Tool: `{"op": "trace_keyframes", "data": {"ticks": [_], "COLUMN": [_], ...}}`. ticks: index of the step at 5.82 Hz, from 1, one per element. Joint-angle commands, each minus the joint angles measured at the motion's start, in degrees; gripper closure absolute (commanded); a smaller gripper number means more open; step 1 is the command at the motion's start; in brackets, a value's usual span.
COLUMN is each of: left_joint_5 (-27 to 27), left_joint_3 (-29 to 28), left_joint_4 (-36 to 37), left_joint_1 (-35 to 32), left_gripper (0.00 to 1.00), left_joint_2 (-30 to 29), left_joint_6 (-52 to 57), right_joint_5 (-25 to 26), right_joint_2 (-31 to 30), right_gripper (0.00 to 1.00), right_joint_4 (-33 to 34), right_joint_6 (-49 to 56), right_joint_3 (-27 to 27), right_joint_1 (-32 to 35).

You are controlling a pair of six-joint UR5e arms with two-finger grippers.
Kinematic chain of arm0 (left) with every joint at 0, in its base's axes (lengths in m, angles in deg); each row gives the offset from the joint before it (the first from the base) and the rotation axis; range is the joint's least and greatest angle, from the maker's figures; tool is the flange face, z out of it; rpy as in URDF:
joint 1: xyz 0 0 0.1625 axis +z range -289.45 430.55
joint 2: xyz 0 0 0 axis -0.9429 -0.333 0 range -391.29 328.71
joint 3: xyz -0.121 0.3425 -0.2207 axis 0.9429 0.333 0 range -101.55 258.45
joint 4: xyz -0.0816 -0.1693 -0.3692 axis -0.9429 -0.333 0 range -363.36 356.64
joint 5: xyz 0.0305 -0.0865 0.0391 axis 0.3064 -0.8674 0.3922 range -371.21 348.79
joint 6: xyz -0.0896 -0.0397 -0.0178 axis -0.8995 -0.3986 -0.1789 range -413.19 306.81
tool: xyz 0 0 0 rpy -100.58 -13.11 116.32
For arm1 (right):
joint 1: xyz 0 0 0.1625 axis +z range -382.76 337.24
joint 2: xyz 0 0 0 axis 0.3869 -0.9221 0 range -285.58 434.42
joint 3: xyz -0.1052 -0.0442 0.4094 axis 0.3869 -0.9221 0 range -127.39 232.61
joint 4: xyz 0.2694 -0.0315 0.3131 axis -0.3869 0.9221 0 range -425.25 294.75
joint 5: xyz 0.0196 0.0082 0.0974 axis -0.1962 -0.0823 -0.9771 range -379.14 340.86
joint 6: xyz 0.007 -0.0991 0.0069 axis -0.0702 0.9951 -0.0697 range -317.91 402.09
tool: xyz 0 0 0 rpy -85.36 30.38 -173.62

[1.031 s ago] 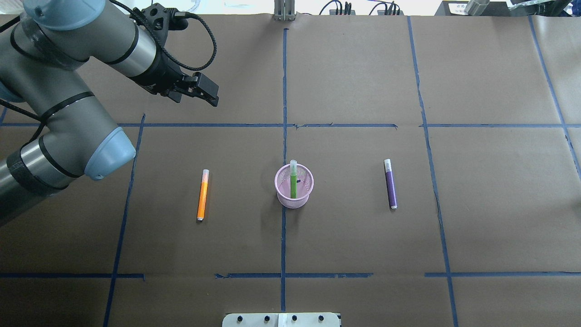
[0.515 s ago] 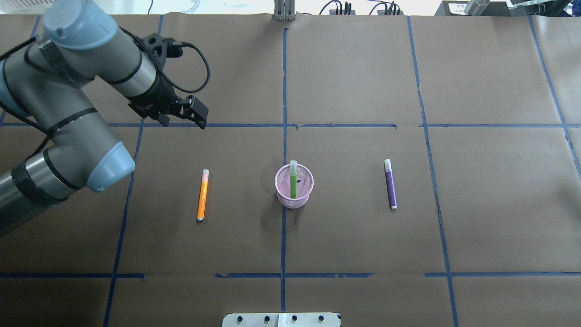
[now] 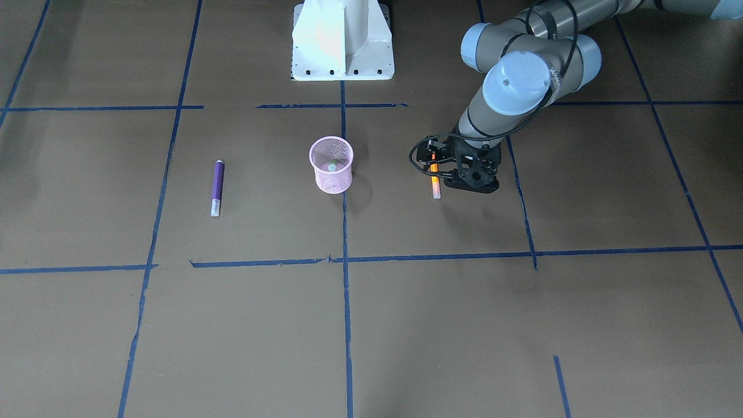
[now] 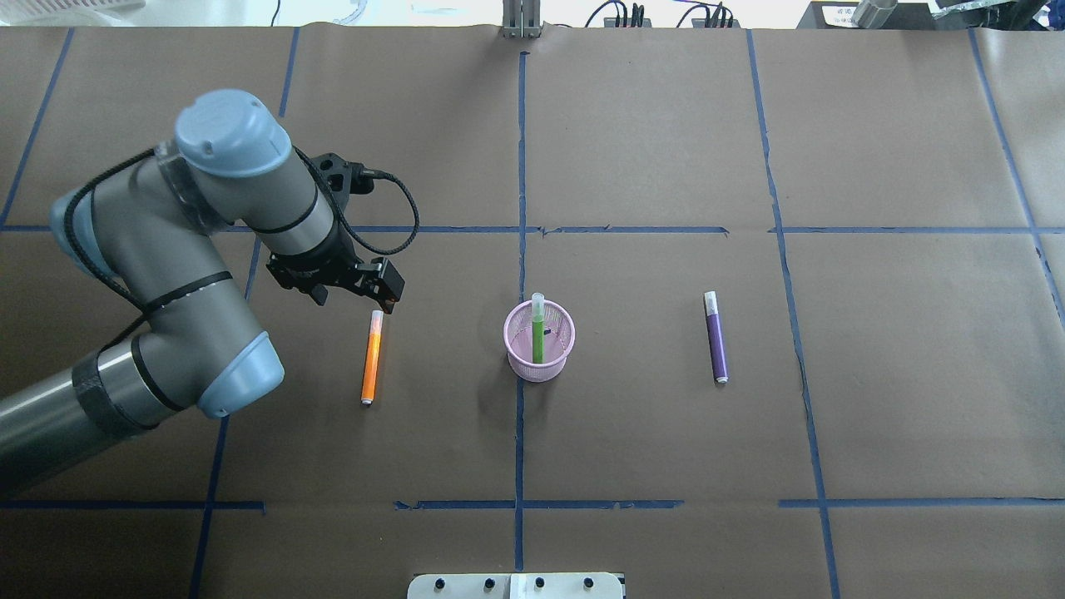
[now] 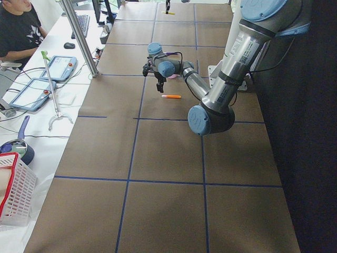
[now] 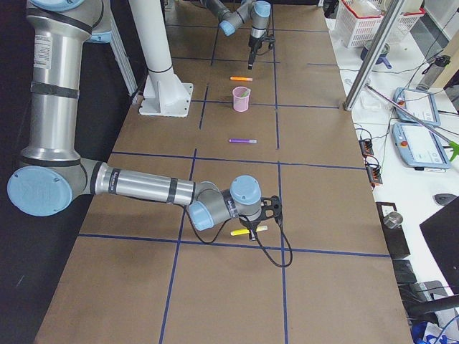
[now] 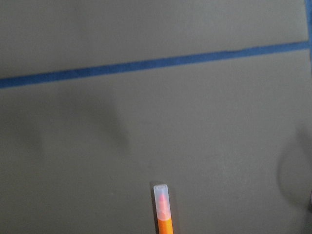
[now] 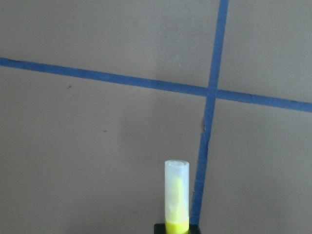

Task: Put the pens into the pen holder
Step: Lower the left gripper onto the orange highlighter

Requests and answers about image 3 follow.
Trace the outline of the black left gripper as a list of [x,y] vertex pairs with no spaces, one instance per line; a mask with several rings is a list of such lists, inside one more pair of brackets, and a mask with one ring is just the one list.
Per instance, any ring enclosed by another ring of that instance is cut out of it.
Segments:
[[433,174],[429,166],[432,163],[455,163],[459,174],[482,175],[481,148],[459,136],[428,136],[427,175],[443,175],[443,172]]

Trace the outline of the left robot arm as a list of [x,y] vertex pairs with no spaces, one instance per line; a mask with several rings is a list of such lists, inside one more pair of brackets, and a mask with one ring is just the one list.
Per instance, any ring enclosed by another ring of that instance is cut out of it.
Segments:
[[409,163],[449,182],[472,181],[478,188],[491,182],[505,138],[597,77],[602,53],[584,31],[642,8],[741,18],[740,1],[536,1],[500,24],[475,24],[462,39],[461,58],[485,79],[453,130],[420,140]]

